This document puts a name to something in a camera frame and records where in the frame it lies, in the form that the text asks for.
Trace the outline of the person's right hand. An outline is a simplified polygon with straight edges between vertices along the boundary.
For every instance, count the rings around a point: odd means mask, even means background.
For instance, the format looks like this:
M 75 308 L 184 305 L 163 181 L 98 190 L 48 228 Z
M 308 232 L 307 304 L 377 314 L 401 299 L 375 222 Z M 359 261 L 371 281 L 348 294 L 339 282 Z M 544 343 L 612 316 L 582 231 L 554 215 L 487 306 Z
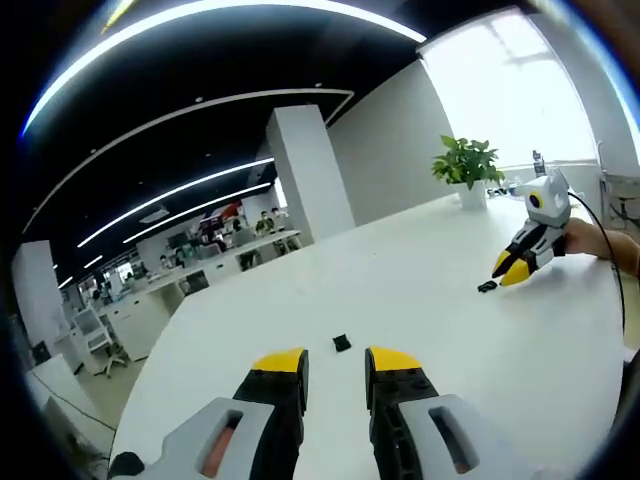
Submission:
M 564 232 L 567 254 L 586 254 L 601 259 L 610 258 L 606 239 L 598 226 L 579 218 L 570 218 Z

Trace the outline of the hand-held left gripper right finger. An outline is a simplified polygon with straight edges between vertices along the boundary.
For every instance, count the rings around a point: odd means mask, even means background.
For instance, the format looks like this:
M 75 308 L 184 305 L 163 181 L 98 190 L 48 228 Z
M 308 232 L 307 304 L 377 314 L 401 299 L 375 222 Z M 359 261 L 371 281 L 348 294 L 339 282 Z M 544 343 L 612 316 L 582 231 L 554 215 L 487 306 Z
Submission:
M 365 351 L 369 439 L 382 479 L 547 479 L 470 404 L 440 394 L 411 355 Z

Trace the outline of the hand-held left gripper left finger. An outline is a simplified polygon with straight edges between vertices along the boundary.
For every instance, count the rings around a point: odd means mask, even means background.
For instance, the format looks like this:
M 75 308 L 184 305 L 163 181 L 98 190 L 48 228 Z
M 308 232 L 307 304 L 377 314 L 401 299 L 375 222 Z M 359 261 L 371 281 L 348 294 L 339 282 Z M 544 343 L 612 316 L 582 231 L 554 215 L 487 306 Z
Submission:
M 170 432 L 144 479 L 291 479 L 304 439 L 308 351 L 256 361 L 231 398 L 218 397 Z M 215 475 L 209 458 L 225 437 Z

